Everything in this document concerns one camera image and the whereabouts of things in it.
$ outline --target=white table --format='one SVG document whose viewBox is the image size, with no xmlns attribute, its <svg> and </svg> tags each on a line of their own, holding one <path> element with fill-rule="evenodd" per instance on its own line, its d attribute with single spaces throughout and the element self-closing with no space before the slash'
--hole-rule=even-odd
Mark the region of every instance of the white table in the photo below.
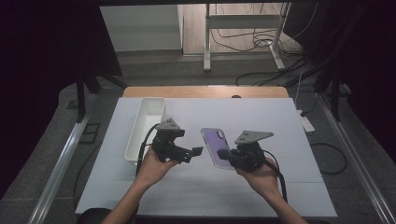
<svg viewBox="0 0 396 224">
<path fill-rule="evenodd" d="M 112 209 L 134 181 L 124 157 L 141 98 L 120 98 L 76 213 Z M 336 217 L 329 193 L 290 98 L 172 99 L 168 118 L 186 130 L 180 147 L 204 147 L 202 128 L 221 128 L 230 147 L 243 130 L 273 132 L 259 143 L 272 152 L 285 176 L 289 204 L 303 217 Z M 276 217 L 274 210 L 235 171 L 216 168 L 207 149 L 181 163 L 142 198 L 138 215 L 170 217 Z"/>
</svg>

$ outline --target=gray carpet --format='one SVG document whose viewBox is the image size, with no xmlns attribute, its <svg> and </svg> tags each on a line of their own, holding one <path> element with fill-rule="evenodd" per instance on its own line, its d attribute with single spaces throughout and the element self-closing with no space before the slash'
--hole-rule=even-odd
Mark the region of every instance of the gray carpet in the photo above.
<svg viewBox="0 0 396 224">
<path fill-rule="evenodd" d="M 223 59 L 222 56 L 214 57 L 210 73 L 203 71 L 202 61 L 191 59 L 185 62 L 168 63 L 150 60 L 145 63 L 122 63 L 123 77 L 119 77 L 119 79 L 130 86 L 234 85 L 235 79 L 242 74 L 276 71 L 275 63 L 268 55 L 264 55 L 259 60 L 251 58 L 251 56 Z M 286 66 L 290 66 L 295 60 L 296 58 L 287 58 Z M 299 76 L 300 72 L 301 69 L 291 74 L 285 74 L 267 84 L 283 85 L 288 79 Z M 259 74 L 242 78 L 240 81 L 243 85 L 249 85 L 273 76 L 272 74 Z M 89 120 L 92 125 L 90 127 L 93 129 L 97 127 L 95 124 L 100 124 L 97 135 L 87 133 L 81 137 L 81 141 L 85 143 L 78 145 L 45 223 L 62 224 L 76 223 L 77 221 L 77 216 L 74 214 L 76 203 L 89 177 L 98 151 L 97 148 L 106 134 L 117 100 L 122 95 L 122 89 L 116 85 L 102 78 L 99 80 L 103 89 L 95 102 Z M 316 95 L 312 90 L 314 81 L 315 77 L 308 78 L 302 82 L 300 87 L 297 106 L 304 111 L 309 110 L 316 100 Z M 293 86 L 288 91 L 290 97 L 294 98 L 297 86 Z M 29 219 L 76 122 L 78 112 L 73 106 L 76 100 L 75 85 L 65 88 L 60 93 L 58 109 L 47 131 L 0 202 L 0 223 L 26 223 Z M 340 100 L 340 116 L 350 139 L 356 144 L 373 179 L 394 210 L 396 208 L 395 164 L 350 110 L 346 98 Z M 316 128 L 314 133 L 307 135 L 311 144 L 328 143 L 341 147 L 319 104 L 307 117 Z M 328 147 L 314 147 L 313 151 L 318 166 L 323 171 L 336 171 L 344 165 L 342 156 L 335 150 Z M 382 223 L 350 164 L 343 173 L 323 175 L 323 178 L 339 216 L 325 220 L 331 223 Z"/>
</svg>

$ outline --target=metal frame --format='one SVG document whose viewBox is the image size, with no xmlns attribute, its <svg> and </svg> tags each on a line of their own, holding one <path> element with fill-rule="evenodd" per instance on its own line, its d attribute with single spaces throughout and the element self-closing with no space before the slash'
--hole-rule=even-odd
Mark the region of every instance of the metal frame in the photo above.
<svg viewBox="0 0 396 224">
<path fill-rule="evenodd" d="M 44 222 L 47 213 L 50 210 L 53 199 L 55 198 L 56 192 L 58 191 L 58 188 L 62 183 L 67 167 L 73 157 L 74 151 L 78 145 L 78 141 L 82 133 L 84 132 L 88 119 L 90 118 L 96 98 L 97 94 L 90 94 L 90 96 L 88 97 L 86 104 L 87 111 L 85 113 L 85 116 L 81 120 L 81 122 L 77 122 L 75 124 L 73 131 L 67 139 L 61 156 L 59 157 L 59 160 L 56 162 L 55 167 L 53 168 L 52 174 L 49 177 L 49 181 L 47 182 L 46 187 L 44 187 L 44 190 L 41 193 L 37 204 L 35 205 L 35 209 L 33 210 L 33 213 L 30 216 L 28 223 Z"/>
<path fill-rule="evenodd" d="M 274 40 L 269 49 L 274 57 L 277 70 L 284 71 L 285 65 L 279 56 L 277 42 L 282 33 L 290 3 L 283 6 L 280 15 L 213 15 L 209 13 L 210 5 L 206 4 L 205 16 L 205 49 L 204 71 L 210 71 L 210 29 L 269 29 L 276 28 Z"/>
<path fill-rule="evenodd" d="M 329 122 L 332 125 L 332 128 L 334 129 L 338 139 L 340 140 L 349 162 L 352 164 L 359 180 L 361 181 L 361 184 L 363 185 L 364 189 L 367 192 L 367 195 L 372 201 L 376 212 L 381 218 L 382 223 L 396 223 L 395 216 L 392 214 L 392 211 L 390 210 L 389 205 L 384 198 L 384 195 L 382 194 L 378 185 L 372 179 L 370 173 L 368 172 L 363 161 L 361 160 L 357 149 L 354 147 L 349 137 L 347 136 L 347 132 L 344 130 L 343 125 L 341 124 L 341 122 L 338 122 L 332 115 L 329 102 L 325 98 L 322 98 L 320 94 L 318 97 L 323 111 L 325 112 Z"/>
</svg>

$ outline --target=forearm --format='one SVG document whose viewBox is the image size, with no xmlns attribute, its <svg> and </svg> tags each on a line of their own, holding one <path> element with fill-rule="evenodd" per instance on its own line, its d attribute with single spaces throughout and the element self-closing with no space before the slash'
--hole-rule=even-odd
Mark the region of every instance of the forearm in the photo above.
<svg viewBox="0 0 396 224">
<path fill-rule="evenodd" d="M 276 211 L 282 223 L 307 223 L 288 203 L 285 202 L 280 193 L 266 196 L 264 199 Z"/>
<path fill-rule="evenodd" d="M 147 189 L 148 187 L 143 184 L 134 182 L 102 223 L 125 223 L 134 213 L 134 210 Z"/>
</svg>

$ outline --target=smartphone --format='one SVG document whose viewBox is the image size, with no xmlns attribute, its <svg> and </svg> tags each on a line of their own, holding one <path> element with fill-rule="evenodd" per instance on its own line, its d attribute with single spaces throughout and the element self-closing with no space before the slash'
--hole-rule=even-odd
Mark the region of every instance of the smartphone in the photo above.
<svg viewBox="0 0 396 224">
<path fill-rule="evenodd" d="M 203 128 L 201 135 L 204 138 L 213 164 L 220 169 L 233 170 L 230 162 L 222 160 L 218 155 L 218 151 L 221 149 L 226 149 L 230 153 L 230 147 L 228 146 L 224 131 L 217 128 Z"/>
</svg>

